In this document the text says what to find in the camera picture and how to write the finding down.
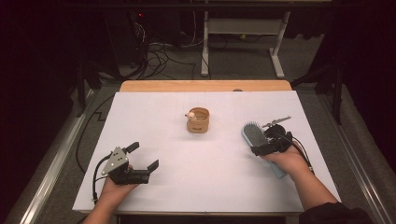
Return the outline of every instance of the black cable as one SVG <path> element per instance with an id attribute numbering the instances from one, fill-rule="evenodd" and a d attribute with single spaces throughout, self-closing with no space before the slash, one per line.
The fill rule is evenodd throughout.
<path id="1" fill-rule="evenodd" d="M 90 115 L 90 117 L 88 118 L 87 123 L 85 123 L 85 126 L 84 126 L 84 129 L 82 130 L 81 136 L 80 136 L 79 139 L 78 139 L 78 143 L 77 143 L 77 147 L 76 147 L 76 154 L 75 154 L 75 155 L 76 155 L 76 162 L 77 162 L 78 168 L 80 169 L 80 171 L 81 171 L 83 174 L 85 174 L 86 171 L 85 171 L 84 168 L 82 168 L 82 165 L 81 165 L 81 163 L 79 162 L 79 159 L 78 159 L 79 146 L 81 145 L 82 137 L 84 136 L 84 133 L 85 133 L 87 127 L 88 127 L 88 124 L 90 123 L 91 119 L 93 118 L 93 115 L 99 115 L 99 118 L 98 118 L 97 121 L 105 121 L 105 120 L 106 120 L 106 119 L 102 119 L 102 112 L 97 112 L 97 110 L 98 110 L 102 105 L 104 105 L 108 100 L 110 100 L 110 99 L 113 98 L 113 97 L 114 97 L 114 95 L 108 97 L 108 98 L 105 99 L 101 104 L 99 104 L 99 106 L 97 106 L 97 107 L 95 108 L 95 110 L 93 111 L 93 113 L 92 113 L 92 114 Z"/>
<path id="2" fill-rule="evenodd" d="M 163 47 L 163 54 L 164 54 L 164 55 L 166 55 L 166 57 L 169 59 L 169 61 L 172 61 L 172 62 L 174 62 L 174 63 L 180 63 L 180 64 L 192 65 L 192 70 L 191 70 L 191 79 L 193 79 L 193 76 L 194 76 L 194 70 L 195 70 L 195 65 L 196 65 L 196 63 L 182 63 L 182 62 L 179 62 L 179 61 L 176 61 L 176 60 L 172 59 L 172 58 L 171 58 L 171 57 L 169 57 L 169 55 L 166 53 L 166 49 L 165 49 L 165 47 Z"/>
<path id="3" fill-rule="evenodd" d="M 107 178 L 107 176 L 99 177 L 99 178 L 97 178 L 97 179 L 95 180 L 95 182 L 98 182 L 98 180 L 105 179 L 105 178 Z"/>
<path id="4" fill-rule="evenodd" d="M 283 139 L 285 139 L 286 141 L 288 141 L 289 143 L 291 143 L 292 146 L 294 146 L 300 153 L 300 155 L 303 157 L 304 161 L 306 162 L 306 164 L 308 165 L 309 169 L 311 170 L 311 172 L 313 174 L 315 174 L 314 172 L 314 168 L 312 167 L 311 161 L 309 161 L 308 155 L 306 154 L 305 148 L 303 147 L 303 145 L 300 143 L 300 141 L 297 140 L 297 142 L 302 146 L 304 152 L 295 144 L 293 143 L 293 141 L 290 141 L 286 136 L 279 134 L 279 133 L 273 133 L 275 135 L 277 135 L 278 137 L 281 137 Z"/>
<path id="5" fill-rule="evenodd" d="M 145 49 L 145 52 L 146 53 L 143 56 L 143 61 L 146 63 L 146 68 L 147 68 L 149 66 L 149 60 L 148 60 L 149 51 L 148 51 L 148 49 Z M 145 73 L 146 73 L 146 69 L 139 74 L 139 76 L 137 77 L 136 80 L 142 80 Z"/>
<path id="6" fill-rule="evenodd" d="M 165 60 L 164 58 L 161 58 L 156 52 L 149 51 L 149 53 L 153 53 L 153 54 L 155 54 L 155 55 L 157 56 L 157 59 L 158 59 L 159 64 L 156 65 L 155 69 L 153 69 L 151 66 L 148 66 L 148 67 L 150 67 L 151 69 L 153 69 L 154 71 L 153 71 L 151 74 L 149 74 L 149 75 L 147 75 L 147 76 L 145 76 L 145 77 L 142 77 L 142 79 L 147 79 L 147 78 L 149 78 L 149 77 L 154 77 L 154 76 L 158 75 L 159 72 L 157 72 L 157 70 L 158 70 L 161 66 L 164 65 L 163 69 L 160 71 L 160 72 L 162 72 L 162 71 L 166 68 L 166 63 L 167 63 L 167 61 L 168 61 L 168 60 Z"/>
<path id="7" fill-rule="evenodd" d="M 93 197 L 93 203 L 96 204 L 96 202 L 98 201 L 98 194 L 96 193 L 96 174 L 98 173 L 99 167 L 100 165 L 110 159 L 111 154 L 113 154 L 113 152 L 111 152 L 109 155 L 103 157 L 98 164 L 96 165 L 95 171 L 93 173 L 93 180 L 92 180 L 92 197 Z"/>
<path id="8" fill-rule="evenodd" d="M 204 43 L 203 36 L 199 36 L 199 37 L 196 36 L 195 39 L 193 39 L 193 36 L 190 35 L 183 35 L 182 37 L 183 39 L 180 39 L 180 43 L 181 43 L 180 47 L 183 49 L 196 47 Z"/>
<path id="9" fill-rule="evenodd" d="M 243 42 L 254 43 L 254 42 L 259 41 L 263 36 L 264 35 L 259 35 L 259 37 L 257 37 L 255 40 L 246 40 L 246 39 L 241 39 L 241 38 L 238 38 L 238 39 L 243 41 Z"/>
<path id="10" fill-rule="evenodd" d="M 210 72 L 209 64 L 207 64 L 207 62 L 206 62 L 204 56 L 201 56 L 201 58 L 202 58 L 202 60 L 204 61 L 204 63 L 206 64 L 206 66 L 207 66 L 207 74 L 209 75 L 209 80 L 212 80 L 212 74 L 211 74 L 211 72 Z"/>
<path id="11" fill-rule="evenodd" d="M 164 43 L 162 43 L 160 45 L 160 43 L 158 43 L 158 42 L 153 42 L 153 43 L 150 43 L 150 45 L 151 46 L 159 46 L 160 47 L 159 49 L 155 49 L 154 51 L 161 51 L 161 50 L 163 50 L 163 48 L 165 48 L 165 44 Z"/>
<path id="12" fill-rule="evenodd" d="M 143 60 L 135 69 L 134 71 L 130 72 L 128 75 L 124 75 L 123 77 L 125 77 L 126 80 L 130 80 L 131 77 L 134 77 L 136 75 L 139 75 L 140 73 L 144 72 L 145 69 L 147 67 L 146 62 Z M 122 82 L 122 80 L 120 80 L 119 78 L 114 78 L 114 77 L 106 77 L 102 74 L 99 73 L 99 78 L 101 78 L 102 80 L 108 81 L 108 82 L 115 82 L 115 83 L 120 83 Z"/>
<path id="13" fill-rule="evenodd" d="M 148 59 L 148 63 L 149 63 L 151 60 L 154 60 L 154 59 L 157 59 L 158 62 L 159 62 L 158 65 L 148 64 L 148 66 L 149 66 L 151 69 L 152 69 L 153 66 L 157 66 L 157 67 L 158 67 L 158 66 L 162 66 L 162 65 L 164 65 L 164 64 L 166 64 L 166 63 L 168 62 L 168 59 L 165 60 L 164 58 L 160 57 L 160 55 L 158 55 L 158 53 L 162 53 L 162 52 L 160 52 L 160 51 L 149 51 L 148 53 L 152 53 L 152 54 L 155 54 L 155 56 L 157 56 L 157 57 Z"/>

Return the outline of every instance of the wire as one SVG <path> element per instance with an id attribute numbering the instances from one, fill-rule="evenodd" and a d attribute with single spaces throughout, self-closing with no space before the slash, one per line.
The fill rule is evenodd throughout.
<path id="1" fill-rule="evenodd" d="M 140 73 L 142 73 L 146 70 L 146 67 L 147 67 L 146 61 L 142 60 L 142 62 L 136 67 L 136 69 L 134 71 L 132 71 L 128 75 L 124 75 L 125 79 L 129 80 L 129 79 L 131 79 L 131 77 L 139 75 Z M 120 81 L 122 81 L 122 80 L 119 80 L 118 78 L 106 77 L 100 73 L 99 73 L 99 78 L 101 78 L 102 80 L 105 80 L 105 81 L 109 81 L 109 82 L 119 83 Z"/>
<path id="2" fill-rule="evenodd" d="M 188 45 L 188 46 L 181 46 L 182 48 L 190 48 L 190 47 L 195 47 L 198 45 L 201 45 L 202 43 L 204 43 L 204 40 L 202 39 L 200 42 L 193 44 L 193 45 Z"/>
<path id="3" fill-rule="evenodd" d="M 290 141 L 286 136 L 284 136 L 282 134 L 279 134 L 279 133 L 273 133 L 273 134 L 275 134 L 278 137 L 281 137 L 281 138 L 285 139 L 286 141 L 288 141 L 289 143 L 291 143 L 291 145 L 294 146 L 300 152 L 300 155 L 305 160 L 305 162 L 308 165 L 308 167 L 311 170 L 311 172 L 313 174 L 315 174 L 314 168 L 312 167 L 311 161 L 309 160 L 308 155 L 306 154 L 305 148 L 303 147 L 303 145 L 301 144 L 301 142 L 299 140 L 297 140 L 296 138 L 293 137 L 294 139 L 297 140 L 297 142 L 300 144 L 300 146 L 302 147 L 303 150 L 301 150 L 295 143 L 293 143 L 293 141 Z"/>
<path id="4" fill-rule="evenodd" d="M 111 154 L 113 154 L 113 152 L 110 152 L 110 154 L 108 154 L 107 156 L 103 157 L 98 164 L 96 165 L 95 171 L 93 173 L 93 180 L 92 180 L 92 197 L 93 197 L 93 203 L 96 204 L 96 202 L 98 201 L 98 194 L 96 193 L 96 174 L 98 173 L 99 167 L 100 165 L 108 160 L 111 156 Z"/>
<path id="5" fill-rule="evenodd" d="M 140 24 L 137 23 L 137 22 L 134 22 L 134 25 L 136 25 L 137 27 L 139 27 L 139 30 L 142 30 L 142 31 L 143 31 L 143 34 L 142 34 L 142 42 L 140 43 L 140 46 L 142 46 L 142 45 L 145 43 L 145 39 L 146 39 L 146 31 L 145 31 L 145 28 L 143 28 L 143 26 L 140 25 Z"/>
<path id="6" fill-rule="evenodd" d="M 211 72 L 210 72 L 209 64 L 207 64 L 207 62 L 206 62 L 204 56 L 201 56 L 201 58 L 202 58 L 202 60 L 204 61 L 204 63 L 206 64 L 206 66 L 207 66 L 207 74 L 209 75 L 209 80 L 212 80 L 212 74 L 211 74 Z"/>
<path id="7" fill-rule="evenodd" d="M 169 62 L 186 64 L 186 65 L 192 65 L 191 79 L 193 79 L 193 73 L 194 73 L 194 70 L 195 70 L 196 63 L 183 63 L 183 62 L 177 61 L 175 59 L 172 59 L 166 53 L 166 46 L 169 46 L 169 45 L 165 44 L 163 42 L 162 43 L 153 42 L 153 43 L 150 43 L 149 45 L 152 46 L 152 47 L 159 46 L 158 49 L 148 51 L 148 54 L 153 54 L 154 55 L 154 57 L 148 59 L 148 62 L 152 62 L 153 60 L 156 59 L 156 60 L 158 60 L 158 64 L 149 64 L 148 68 L 152 69 L 153 71 L 149 75 L 145 75 L 145 76 L 142 75 L 139 79 L 148 79 L 150 77 L 154 77 L 154 76 L 156 76 L 158 74 L 161 74 L 161 75 L 163 75 L 165 77 L 169 77 L 169 78 L 171 78 L 173 80 L 176 80 L 176 78 L 170 77 L 170 76 L 168 76 L 168 75 L 163 73 L 163 71 L 166 68 L 166 65 Z"/>
<path id="8" fill-rule="evenodd" d="M 146 68 L 145 68 L 145 70 L 144 71 L 142 71 L 140 74 L 139 74 L 139 76 L 137 77 L 137 79 L 136 80 L 141 80 L 142 79 L 142 77 L 143 77 L 143 75 L 145 75 L 145 73 L 146 73 L 146 69 L 148 68 L 148 66 L 149 66 L 149 60 L 148 60 L 148 48 L 149 48 L 149 46 L 147 46 L 146 48 L 145 48 L 145 54 L 144 54 L 144 57 L 143 57 L 143 61 L 144 61 L 144 63 L 146 64 Z"/>
<path id="9" fill-rule="evenodd" d="M 195 36 L 196 36 L 196 32 L 197 32 L 197 22 L 196 22 L 195 11 L 192 12 L 192 16 L 194 17 L 194 36 L 192 37 L 191 43 L 187 46 L 182 46 L 182 48 L 188 48 L 188 47 L 193 46 L 194 41 L 195 41 Z"/>
<path id="10" fill-rule="evenodd" d="M 84 129 L 82 130 L 81 136 L 80 136 L 79 139 L 78 139 L 78 143 L 77 143 L 77 147 L 76 147 L 76 162 L 77 162 L 77 165 L 78 165 L 79 170 L 80 170 L 83 174 L 85 174 L 86 171 L 85 171 L 84 168 L 82 168 L 82 165 L 81 165 L 81 163 L 80 163 L 80 161 L 79 161 L 79 159 L 78 159 L 79 146 L 81 145 L 82 137 L 84 136 L 84 133 L 85 133 L 85 131 L 87 130 L 88 124 L 90 123 L 91 119 L 93 118 L 93 115 L 99 115 L 99 118 L 98 118 L 97 121 L 105 121 L 105 120 L 106 120 L 106 119 L 102 119 L 102 112 L 97 112 L 97 110 L 98 110 L 102 105 L 104 105 L 108 100 L 110 100 L 110 99 L 113 98 L 113 97 L 114 97 L 114 94 L 111 95 L 110 97 L 108 97 L 107 99 L 105 99 L 101 104 L 99 104 L 99 106 L 97 106 L 97 107 L 95 108 L 95 110 L 93 111 L 93 113 L 92 113 L 92 114 L 90 115 L 90 117 L 88 118 L 88 121 L 87 121 L 87 123 L 85 124 Z"/>
<path id="11" fill-rule="evenodd" d="M 104 178 L 107 178 L 107 176 L 99 177 L 99 178 L 97 178 L 97 179 L 95 180 L 95 182 L 98 182 L 98 180 L 101 180 L 101 179 L 104 179 Z"/>
<path id="12" fill-rule="evenodd" d="M 243 42 L 248 42 L 248 43 L 254 43 L 259 41 L 264 35 L 259 35 L 259 37 L 257 37 L 255 40 L 246 40 L 246 39 L 241 39 L 241 38 L 237 38 L 238 40 L 241 40 Z"/>

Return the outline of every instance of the brush handle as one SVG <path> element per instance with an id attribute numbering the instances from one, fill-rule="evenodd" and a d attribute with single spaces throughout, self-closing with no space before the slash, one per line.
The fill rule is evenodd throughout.
<path id="1" fill-rule="evenodd" d="M 273 161 L 268 161 L 268 163 L 270 163 L 271 168 L 273 169 L 275 175 L 277 176 L 278 179 L 284 177 L 285 175 L 287 175 L 282 169 L 279 168 L 279 166 L 274 163 Z"/>

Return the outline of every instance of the white table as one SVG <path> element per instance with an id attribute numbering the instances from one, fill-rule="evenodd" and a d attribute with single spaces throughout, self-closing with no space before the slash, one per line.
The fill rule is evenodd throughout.
<path id="1" fill-rule="evenodd" d="M 184 114 L 196 106 L 210 111 L 207 133 L 187 132 Z M 295 91 L 140 91 L 116 94 L 73 210 L 93 209 L 92 175 L 99 160 L 136 141 L 140 148 L 128 155 L 134 168 L 146 169 L 155 160 L 160 167 L 128 196 L 120 214 L 296 215 L 303 208 L 291 179 L 277 179 L 241 135 L 247 121 L 264 124 L 286 116 L 291 119 L 281 125 L 304 144 L 317 177 L 340 200 Z M 97 182 L 98 193 L 102 185 Z"/>

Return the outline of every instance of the metal bar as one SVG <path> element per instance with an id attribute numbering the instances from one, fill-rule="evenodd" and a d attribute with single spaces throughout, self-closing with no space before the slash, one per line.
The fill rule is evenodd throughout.
<path id="1" fill-rule="evenodd" d="M 357 154 L 355 153 L 355 149 L 348 141 L 347 135 L 345 134 L 343 127 L 341 125 L 338 125 L 335 119 L 332 119 L 329 100 L 326 98 L 325 95 L 319 95 L 318 98 L 321 105 L 325 108 L 328 117 L 332 121 L 332 125 L 334 126 L 335 130 L 338 133 L 338 136 L 345 150 L 344 152 L 346 155 L 346 160 L 348 161 L 352 172 L 356 176 L 356 179 L 358 180 L 359 185 L 361 186 L 361 191 L 366 197 L 366 200 L 373 211 L 377 223 L 379 224 L 393 223 L 393 220 L 390 218 L 387 208 L 384 206 L 384 204 L 382 204 L 382 201 L 377 193 L 377 189 L 375 185 L 373 184 L 370 177 L 364 170 L 361 161 L 359 160 Z"/>
<path id="2" fill-rule="evenodd" d="M 334 3 L 223 3 L 223 4 L 60 4 L 64 10 L 79 11 L 108 11 L 108 10 L 194 10 L 194 11 L 224 11 L 224 10 L 298 10 L 298 9 L 344 9 L 358 8 L 362 4 L 334 4 Z"/>
<path id="3" fill-rule="evenodd" d="M 283 69 L 282 69 L 282 65 L 280 64 L 279 57 L 277 57 L 277 55 L 273 55 L 274 49 L 269 48 L 268 51 L 270 53 L 270 57 L 273 62 L 273 66 L 276 72 L 276 77 L 280 79 L 285 78 L 285 74 L 283 73 Z"/>
<path id="4" fill-rule="evenodd" d="M 87 94 L 87 108 L 91 105 L 94 97 L 94 92 L 90 90 Z M 46 175 L 44 176 L 43 181 L 40 184 L 37 192 L 35 193 L 35 197 L 31 201 L 29 207 L 27 208 L 23 218 L 21 220 L 21 224 L 33 224 L 36 222 L 38 215 L 41 212 L 41 209 L 44 207 L 50 193 L 52 192 L 53 187 L 55 186 L 56 180 L 62 168 L 64 167 L 64 162 L 66 161 L 67 155 L 75 142 L 77 137 L 79 128 L 82 125 L 86 117 L 87 110 L 78 118 L 75 118 L 73 123 L 68 129 L 68 136 L 64 139 L 61 144 L 61 147 L 58 149 L 58 152 L 55 155 L 55 158 L 52 161 Z"/>
<path id="5" fill-rule="evenodd" d="M 207 42 L 209 38 L 209 12 L 205 12 L 204 19 L 204 47 L 202 49 L 202 60 L 201 60 L 201 76 L 207 77 L 209 75 L 209 48 L 207 47 Z"/>
<path id="6" fill-rule="evenodd" d="M 271 52 L 271 56 L 277 56 L 277 53 L 279 52 L 279 48 L 280 48 L 280 44 L 282 43 L 283 35 L 285 34 L 286 27 L 288 26 L 289 16 L 290 16 L 290 12 L 289 11 L 285 12 L 285 15 L 283 16 L 283 21 L 279 26 L 279 31 L 277 33 L 277 39 L 276 39 L 276 45 L 274 47 L 274 50 Z"/>

